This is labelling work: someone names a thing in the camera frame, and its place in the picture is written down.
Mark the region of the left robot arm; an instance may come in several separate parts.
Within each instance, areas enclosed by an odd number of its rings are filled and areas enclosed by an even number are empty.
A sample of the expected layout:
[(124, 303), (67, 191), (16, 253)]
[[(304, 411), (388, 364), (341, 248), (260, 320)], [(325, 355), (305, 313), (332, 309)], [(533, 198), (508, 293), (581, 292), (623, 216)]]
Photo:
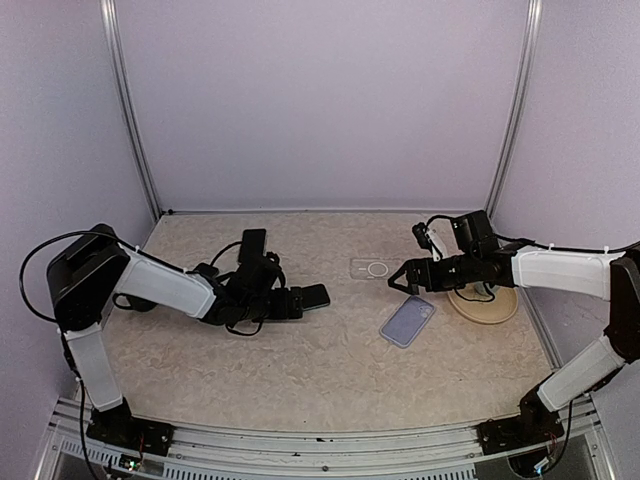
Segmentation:
[(98, 224), (49, 263), (54, 319), (93, 407), (103, 412), (99, 424), (115, 442), (133, 443), (140, 424), (120, 407), (124, 395), (100, 325), (104, 307), (125, 297), (136, 309), (164, 306), (228, 329), (242, 321), (297, 320), (306, 309), (305, 291), (287, 286), (279, 259), (265, 247), (265, 230), (246, 230), (235, 271), (222, 274), (211, 263), (185, 269), (126, 244), (110, 226)]

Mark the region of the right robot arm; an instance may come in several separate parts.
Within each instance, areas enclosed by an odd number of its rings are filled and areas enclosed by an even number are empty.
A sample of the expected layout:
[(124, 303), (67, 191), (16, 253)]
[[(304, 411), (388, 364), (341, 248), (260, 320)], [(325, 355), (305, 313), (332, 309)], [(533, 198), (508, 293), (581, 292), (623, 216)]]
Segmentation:
[(551, 424), (549, 412), (568, 405), (625, 365), (639, 359), (639, 246), (601, 250), (556, 247), (497, 234), (483, 210), (449, 220), (459, 254), (449, 256), (428, 222), (412, 233), (427, 258), (405, 261), (388, 279), (391, 288), (457, 291), (469, 284), (507, 288), (546, 288), (600, 298), (609, 304), (603, 334), (534, 390), (541, 405), (513, 419), (511, 433), (523, 444), (535, 442)]

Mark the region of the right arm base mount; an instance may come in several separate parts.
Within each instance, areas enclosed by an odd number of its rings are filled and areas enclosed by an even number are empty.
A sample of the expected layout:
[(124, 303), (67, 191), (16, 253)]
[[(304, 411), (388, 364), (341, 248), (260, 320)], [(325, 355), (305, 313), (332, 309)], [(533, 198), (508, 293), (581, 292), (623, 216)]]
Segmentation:
[(537, 390), (530, 390), (519, 403), (519, 413), (489, 419), (476, 426), (484, 455), (516, 450), (562, 437), (564, 428), (556, 410), (548, 410)]

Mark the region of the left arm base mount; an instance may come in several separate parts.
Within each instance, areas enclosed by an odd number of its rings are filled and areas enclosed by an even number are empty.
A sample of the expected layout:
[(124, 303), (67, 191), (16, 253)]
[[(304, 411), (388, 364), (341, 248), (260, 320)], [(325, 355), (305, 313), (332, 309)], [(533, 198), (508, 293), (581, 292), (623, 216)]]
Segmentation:
[(93, 407), (86, 433), (90, 439), (108, 445), (166, 457), (174, 426), (134, 416), (123, 398), (119, 405), (104, 411)]

